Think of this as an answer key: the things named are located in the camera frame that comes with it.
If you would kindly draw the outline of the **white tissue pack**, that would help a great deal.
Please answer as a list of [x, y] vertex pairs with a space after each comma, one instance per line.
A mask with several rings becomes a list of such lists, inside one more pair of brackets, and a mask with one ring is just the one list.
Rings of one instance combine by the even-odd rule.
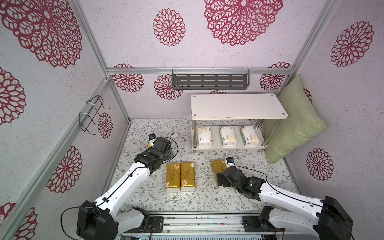
[[235, 135], [235, 130], [232, 126], [222, 126], [220, 127], [220, 136], [222, 140], [222, 146], [236, 146], [237, 139]]
[[240, 133], [245, 146], [258, 146], [260, 139], [253, 126], [241, 126]]
[[209, 127], [198, 127], [198, 147], [210, 148], [213, 146], [212, 132]]

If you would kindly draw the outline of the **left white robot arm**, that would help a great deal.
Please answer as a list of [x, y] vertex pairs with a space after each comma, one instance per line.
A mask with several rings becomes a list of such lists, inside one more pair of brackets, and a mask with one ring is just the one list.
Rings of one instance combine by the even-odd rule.
[[129, 196], [161, 165], [174, 157], [172, 141], [158, 137], [138, 154], [129, 170], [103, 195], [79, 207], [76, 234], [83, 240], [114, 240], [130, 230], [147, 231], [150, 214], [139, 208], [120, 213]]

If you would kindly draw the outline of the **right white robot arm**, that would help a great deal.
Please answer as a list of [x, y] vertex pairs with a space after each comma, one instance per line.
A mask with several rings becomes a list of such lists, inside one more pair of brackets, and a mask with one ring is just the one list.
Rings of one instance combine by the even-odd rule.
[[334, 198], [310, 198], [295, 194], [268, 182], [267, 178], [247, 177], [240, 166], [230, 166], [218, 173], [218, 184], [232, 187], [250, 200], [265, 203], [256, 220], [244, 219], [246, 231], [293, 230], [320, 240], [353, 239], [353, 220]]

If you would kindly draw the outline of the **white two-tier shelf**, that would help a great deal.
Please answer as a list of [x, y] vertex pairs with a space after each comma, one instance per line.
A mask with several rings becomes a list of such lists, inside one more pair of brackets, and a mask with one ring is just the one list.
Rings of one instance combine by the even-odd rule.
[[[264, 150], [273, 135], [263, 137], [260, 124], [263, 120], [281, 120], [288, 117], [288, 113], [275, 94], [227, 94], [227, 95], [192, 95], [192, 150], [225, 150], [225, 149], [258, 149]], [[247, 121], [256, 121], [252, 127], [259, 138], [259, 144], [247, 146], [241, 137], [241, 127], [249, 126]], [[220, 128], [232, 127], [237, 144], [224, 146], [220, 136]], [[198, 127], [211, 129], [213, 145], [199, 146]]]

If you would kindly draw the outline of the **green pillow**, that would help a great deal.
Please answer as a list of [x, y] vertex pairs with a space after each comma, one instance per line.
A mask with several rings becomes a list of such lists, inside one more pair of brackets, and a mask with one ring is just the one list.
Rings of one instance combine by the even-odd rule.
[[270, 164], [277, 163], [327, 129], [325, 121], [317, 114], [304, 92], [300, 75], [282, 90], [278, 99], [288, 117], [280, 122], [263, 121], [266, 136], [273, 133], [265, 150], [266, 159]]

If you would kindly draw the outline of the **metal base rail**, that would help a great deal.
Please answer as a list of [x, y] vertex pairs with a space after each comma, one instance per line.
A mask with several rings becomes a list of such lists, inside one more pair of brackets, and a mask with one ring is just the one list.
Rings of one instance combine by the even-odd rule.
[[118, 240], [286, 240], [283, 230], [256, 226], [258, 214], [153, 214], [147, 230]]

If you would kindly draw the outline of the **grey wall-mounted rack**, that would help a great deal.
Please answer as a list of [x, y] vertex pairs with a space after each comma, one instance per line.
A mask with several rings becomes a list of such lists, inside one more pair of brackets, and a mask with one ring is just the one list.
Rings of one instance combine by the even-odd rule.
[[172, 69], [173, 90], [246, 90], [250, 85], [250, 71], [241, 74], [179, 74]]

